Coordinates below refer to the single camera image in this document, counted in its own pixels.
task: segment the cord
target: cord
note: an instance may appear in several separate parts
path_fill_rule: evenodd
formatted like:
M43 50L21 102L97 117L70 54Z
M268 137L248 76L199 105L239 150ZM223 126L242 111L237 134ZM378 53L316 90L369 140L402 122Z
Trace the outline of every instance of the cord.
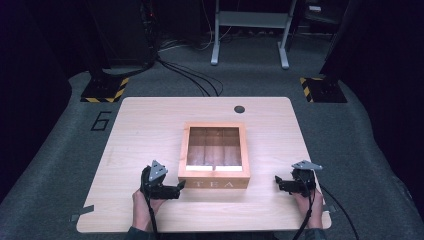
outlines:
M222 82L219 81L219 80L217 80L217 79L215 79L215 78L209 77L209 76L207 76L205 74L196 72L196 71L194 71L194 70L192 70L192 69L190 69L188 67L184 67L184 66L179 65L179 64L176 64L176 63L163 61L159 57L157 58L157 61L160 64L162 64L162 66L164 66L165 68L167 68L167 69L169 69L169 70L171 70L173 72L176 72L176 73L182 75L183 77L189 79L194 85L196 85L196 87L200 90L200 92L202 93L203 96L205 96L205 94L206 94L208 97L210 97L211 94L198 81L196 81L193 77L199 78L199 79L205 81L208 85L210 85L212 87L212 89L214 90L215 95L217 97L219 97L221 95L221 93L223 92L223 84L222 84ZM206 79L206 77L217 81L221 85L221 91L218 92L217 88L212 84L211 81L209 81L208 79Z
M297 230L296 235L293 237L293 240L297 240L300 237L300 235L302 234L302 232L305 229L306 225L308 224L309 218L312 215L312 205L314 204L314 201L315 201L315 191L314 191L314 198L311 199L311 192L309 191L309 188L308 188L305 180L303 180L302 177L300 177L300 176L299 176L299 178L300 178L300 180L302 180L302 182L303 182L303 184L305 186L306 192L308 193L309 209L306 212L306 216L305 216L305 219L303 219L302 225L300 226L299 230Z
M336 203L337 203L337 205L340 207L340 209L343 211L343 213L345 214L345 216L346 216L346 218L347 218L347 220L349 221L349 224L350 224L350 226L352 227L352 230L353 230L353 233L355 234L355 238L357 239L357 240L359 240L359 235L358 235L358 232L356 231L356 228L355 228L355 226L353 225L353 222L352 222L352 220L350 219L350 217L349 217L349 214L347 214L347 212L346 212L346 210L343 208L343 206L340 204L340 202L339 201L337 201L337 199L322 185L322 184L320 184L320 186L321 186L321 189L322 190L324 190Z
M150 194L151 193L150 193L150 191L146 191L143 177L141 178L141 187L143 188L143 196L144 196L144 199L146 200L147 207L149 208L150 221L152 222L152 228L153 228L153 232L155 234L155 239L160 240L160 235L159 235L158 227L157 227L157 224L156 224L155 211L153 210L152 206L150 205L150 199L151 199Z

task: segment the hand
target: hand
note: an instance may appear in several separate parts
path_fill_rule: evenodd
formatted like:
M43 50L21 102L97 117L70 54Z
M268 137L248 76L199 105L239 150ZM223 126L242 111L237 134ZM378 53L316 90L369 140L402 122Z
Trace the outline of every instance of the hand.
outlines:
M309 198L303 197L300 193L292 194L296 199L297 206L302 216L306 216L307 211L309 210ZM312 204L312 214L308 221L308 228L323 228L322 225L322 205L323 205L323 196L317 189L311 191Z
M142 231L150 230L150 213L149 207L147 206L144 195L138 189L132 195L133 198L133 223L132 227L140 229ZM155 214L158 212L159 207L166 200L164 199L151 199L150 206L153 208Z

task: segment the open wooden box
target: open wooden box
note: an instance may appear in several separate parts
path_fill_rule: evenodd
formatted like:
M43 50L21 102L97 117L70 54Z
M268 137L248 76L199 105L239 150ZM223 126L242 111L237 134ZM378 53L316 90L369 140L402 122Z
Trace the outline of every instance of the open wooden box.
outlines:
M247 188L246 128L237 122L188 122L178 179L186 188Z

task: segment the speaker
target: speaker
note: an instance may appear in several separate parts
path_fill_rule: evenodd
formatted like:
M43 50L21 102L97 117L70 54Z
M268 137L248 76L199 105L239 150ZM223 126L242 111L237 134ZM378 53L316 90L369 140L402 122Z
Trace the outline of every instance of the speaker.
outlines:
M150 1L86 1L110 67L154 63L157 31Z

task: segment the wooden tabletop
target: wooden tabletop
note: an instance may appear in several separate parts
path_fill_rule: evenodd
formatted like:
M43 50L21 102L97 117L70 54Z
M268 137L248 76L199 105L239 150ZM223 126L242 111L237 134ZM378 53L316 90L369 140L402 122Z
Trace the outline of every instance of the wooden tabletop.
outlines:
M234 107L243 106L244 113ZM247 189L189 189L157 214L159 232L295 230L303 221L274 176L292 180L292 164L309 160L296 115L285 97L131 97L123 100L80 216L79 232L126 232L132 193L152 160L165 165L165 185L178 184L185 122L244 122L251 178ZM331 225L323 214L324 228Z

